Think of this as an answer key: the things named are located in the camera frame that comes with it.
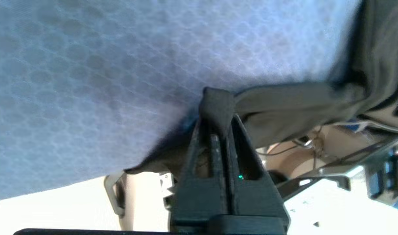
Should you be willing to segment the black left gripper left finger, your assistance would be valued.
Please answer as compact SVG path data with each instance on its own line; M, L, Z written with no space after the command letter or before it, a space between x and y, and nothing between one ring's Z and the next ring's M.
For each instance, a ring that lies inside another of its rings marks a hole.
M229 158L226 138L198 119L175 189L171 232L206 234L213 217L230 213Z

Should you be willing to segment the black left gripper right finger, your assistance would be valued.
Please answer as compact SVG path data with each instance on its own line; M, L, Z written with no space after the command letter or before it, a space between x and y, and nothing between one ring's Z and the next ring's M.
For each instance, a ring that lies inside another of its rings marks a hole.
M226 172L229 188L226 233L285 235L290 219L283 199L238 115L233 116L228 129Z

